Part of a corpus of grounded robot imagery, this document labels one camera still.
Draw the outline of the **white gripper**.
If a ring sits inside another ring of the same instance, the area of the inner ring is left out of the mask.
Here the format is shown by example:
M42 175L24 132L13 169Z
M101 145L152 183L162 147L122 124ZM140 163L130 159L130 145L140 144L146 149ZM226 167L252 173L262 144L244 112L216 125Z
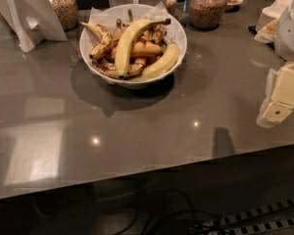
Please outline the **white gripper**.
M272 123L282 123L294 108L294 63L278 71L271 99L273 102L267 105L262 117Z

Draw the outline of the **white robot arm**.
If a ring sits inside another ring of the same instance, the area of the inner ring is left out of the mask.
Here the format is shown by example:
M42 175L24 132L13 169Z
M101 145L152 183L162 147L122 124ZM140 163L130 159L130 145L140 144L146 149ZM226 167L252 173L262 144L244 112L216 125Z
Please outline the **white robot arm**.
M274 39L275 53L286 61L278 71L271 71L259 117L282 123L294 110L294 0L281 14Z

